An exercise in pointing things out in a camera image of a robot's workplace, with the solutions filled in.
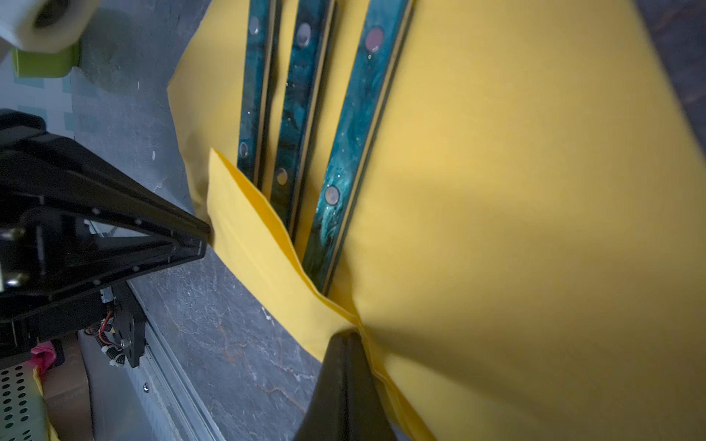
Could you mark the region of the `fork with teal handle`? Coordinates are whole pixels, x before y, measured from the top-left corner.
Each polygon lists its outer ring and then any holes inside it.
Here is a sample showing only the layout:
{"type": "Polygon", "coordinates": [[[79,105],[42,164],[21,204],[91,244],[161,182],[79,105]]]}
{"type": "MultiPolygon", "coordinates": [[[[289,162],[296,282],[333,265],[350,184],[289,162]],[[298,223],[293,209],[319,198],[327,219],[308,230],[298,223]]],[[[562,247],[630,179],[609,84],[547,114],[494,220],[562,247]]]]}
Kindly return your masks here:
{"type": "Polygon", "coordinates": [[[298,4],[281,112],[270,204],[293,233],[336,1],[298,4]]]}

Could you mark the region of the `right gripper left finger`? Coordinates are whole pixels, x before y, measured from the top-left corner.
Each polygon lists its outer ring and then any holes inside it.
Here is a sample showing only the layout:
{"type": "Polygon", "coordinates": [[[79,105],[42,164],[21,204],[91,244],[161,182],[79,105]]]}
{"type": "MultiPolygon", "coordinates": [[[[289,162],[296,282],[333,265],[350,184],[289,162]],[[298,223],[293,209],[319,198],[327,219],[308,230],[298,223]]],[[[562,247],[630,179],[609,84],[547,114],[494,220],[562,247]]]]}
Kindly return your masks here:
{"type": "Polygon", "coordinates": [[[346,338],[329,341],[314,394],[294,440],[344,440],[347,435],[346,338]]]}

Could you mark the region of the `yellow paper napkin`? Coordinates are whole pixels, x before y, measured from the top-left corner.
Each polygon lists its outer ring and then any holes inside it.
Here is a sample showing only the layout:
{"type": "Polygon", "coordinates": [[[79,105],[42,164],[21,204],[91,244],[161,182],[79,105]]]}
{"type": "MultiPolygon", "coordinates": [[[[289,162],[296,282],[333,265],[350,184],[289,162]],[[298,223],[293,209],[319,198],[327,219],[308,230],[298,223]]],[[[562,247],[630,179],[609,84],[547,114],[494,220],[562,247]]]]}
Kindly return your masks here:
{"type": "Polygon", "coordinates": [[[328,296],[301,260],[368,9],[339,6],[290,239],[235,167],[245,1],[167,88],[218,257],[417,440],[705,437],[705,5],[418,1],[328,296]]]}

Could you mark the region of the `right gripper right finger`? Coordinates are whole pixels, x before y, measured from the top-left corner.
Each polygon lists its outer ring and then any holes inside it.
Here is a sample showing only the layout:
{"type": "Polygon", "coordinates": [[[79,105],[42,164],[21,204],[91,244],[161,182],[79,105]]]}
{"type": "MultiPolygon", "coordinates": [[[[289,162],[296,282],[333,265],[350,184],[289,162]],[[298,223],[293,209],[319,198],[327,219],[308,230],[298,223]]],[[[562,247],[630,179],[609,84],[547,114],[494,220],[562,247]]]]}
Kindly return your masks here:
{"type": "Polygon", "coordinates": [[[347,440],[396,440],[375,386],[362,339],[345,336],[347,440]]]}

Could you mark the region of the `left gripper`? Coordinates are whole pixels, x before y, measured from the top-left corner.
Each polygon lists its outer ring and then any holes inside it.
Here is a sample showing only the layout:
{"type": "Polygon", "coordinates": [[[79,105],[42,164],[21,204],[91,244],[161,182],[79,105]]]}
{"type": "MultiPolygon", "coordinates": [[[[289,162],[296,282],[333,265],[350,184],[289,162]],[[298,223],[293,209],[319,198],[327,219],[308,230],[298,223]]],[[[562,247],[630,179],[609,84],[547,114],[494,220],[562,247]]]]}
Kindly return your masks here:
{"type": "Polygon", "coordinates": [[[42,310],[205,255],[210,226],[31,114],[1,111],[1,357],[42,310]]]}

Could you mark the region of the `knife with teal handle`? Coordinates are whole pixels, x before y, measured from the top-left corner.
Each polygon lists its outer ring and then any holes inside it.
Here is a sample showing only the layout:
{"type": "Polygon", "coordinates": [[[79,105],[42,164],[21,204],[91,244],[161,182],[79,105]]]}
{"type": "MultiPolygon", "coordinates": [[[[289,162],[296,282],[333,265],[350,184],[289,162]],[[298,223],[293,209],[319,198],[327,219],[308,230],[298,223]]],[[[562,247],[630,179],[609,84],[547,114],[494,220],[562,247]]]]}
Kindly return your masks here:
{"type": "Polygon", "coordinates": [[[303,269],[326,296],[413,14],[412,1],[371,1],[336,127],[303,269]]]}

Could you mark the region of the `spoon with teal handle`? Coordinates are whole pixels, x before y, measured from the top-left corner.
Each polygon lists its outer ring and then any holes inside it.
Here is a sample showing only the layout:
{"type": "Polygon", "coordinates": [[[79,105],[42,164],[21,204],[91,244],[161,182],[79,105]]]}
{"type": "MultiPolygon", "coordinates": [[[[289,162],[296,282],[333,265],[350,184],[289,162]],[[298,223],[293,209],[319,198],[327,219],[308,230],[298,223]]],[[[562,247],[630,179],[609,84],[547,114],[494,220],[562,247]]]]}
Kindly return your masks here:
{"type": "Polygon", "coordinates": [[[252,0],[246,23],[246,54],[237,147],[237,168],[256,187],[264,174],[270,75],[276,55],[281,3],[252,0]]]}

